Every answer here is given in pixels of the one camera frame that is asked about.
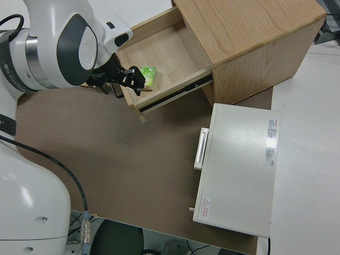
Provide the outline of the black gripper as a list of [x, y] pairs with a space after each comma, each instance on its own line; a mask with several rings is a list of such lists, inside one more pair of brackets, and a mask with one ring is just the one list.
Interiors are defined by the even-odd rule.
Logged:
[[141, 92], [144, 89], [145, 80], [145, 77], [136, 66], [125, 70], [121, 66], [118, 56], [113, 54], [104, 65], [93, 69], [87, 80], [87, 85], [102, 88], [104, 83], [118, 83], [122, 86], [128, 86], [135, 92]]

